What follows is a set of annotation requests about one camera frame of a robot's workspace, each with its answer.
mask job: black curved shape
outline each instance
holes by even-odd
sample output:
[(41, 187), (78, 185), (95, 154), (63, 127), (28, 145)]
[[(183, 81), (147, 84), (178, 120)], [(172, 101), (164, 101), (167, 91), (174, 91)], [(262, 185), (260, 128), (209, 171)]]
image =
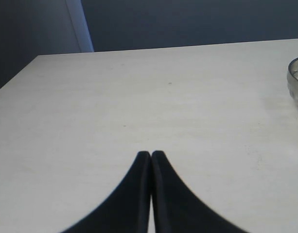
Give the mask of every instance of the black curved shape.
[(151, 157), (141, 151), (112, 194), (63, 233), (146, 233), (150, 193)]
[(157, 233), (246, 233), (198, 199), (162, 151), (152, 154), (153, 209)]

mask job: bowl rim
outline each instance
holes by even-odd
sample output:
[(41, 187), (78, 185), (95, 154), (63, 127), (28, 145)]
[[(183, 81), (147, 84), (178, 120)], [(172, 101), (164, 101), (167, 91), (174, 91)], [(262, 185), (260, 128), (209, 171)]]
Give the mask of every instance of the bowl rim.
[(295, 61), (297, 61), (297, 60), (298, 60), (298, 57), (295, 58), (294, 60), (292, 60), (292, 61), (289, 63), (289, 65), (288, 65), (288, 72), (289, 72), (289, 74), (291, 75), (291, 77), (293, 77), (293, 78), (298, 82), (298, 79), (291, 73), (291, 65), (292, 65)]

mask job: gray wall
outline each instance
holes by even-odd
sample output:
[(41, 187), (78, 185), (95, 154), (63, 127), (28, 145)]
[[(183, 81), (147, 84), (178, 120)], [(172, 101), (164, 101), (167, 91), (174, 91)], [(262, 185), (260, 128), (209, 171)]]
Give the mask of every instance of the gray wall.
[(95, 51), (298, 38), (298, 0), (82, 0)]
[(65, 0), (0, 0), (0, 88), (36, 56), (80, 52)]

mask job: table top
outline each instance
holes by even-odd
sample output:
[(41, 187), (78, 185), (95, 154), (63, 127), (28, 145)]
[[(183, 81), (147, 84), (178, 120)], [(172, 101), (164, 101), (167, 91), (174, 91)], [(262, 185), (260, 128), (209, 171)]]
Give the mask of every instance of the table top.
[(243, 229), (298, 233), (296, 57), (298, 39), (35, 58), (0, 90), (0, 233), (62, 231), (139, 150)]

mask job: metal bowl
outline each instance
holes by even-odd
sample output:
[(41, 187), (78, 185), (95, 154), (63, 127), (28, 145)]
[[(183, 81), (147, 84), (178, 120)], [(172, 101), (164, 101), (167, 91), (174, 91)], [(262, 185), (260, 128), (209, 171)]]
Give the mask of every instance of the metal bowl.
[(288, 66), (287, 81), (290, 96), (298, 106), (298, 58), (293, 60)]

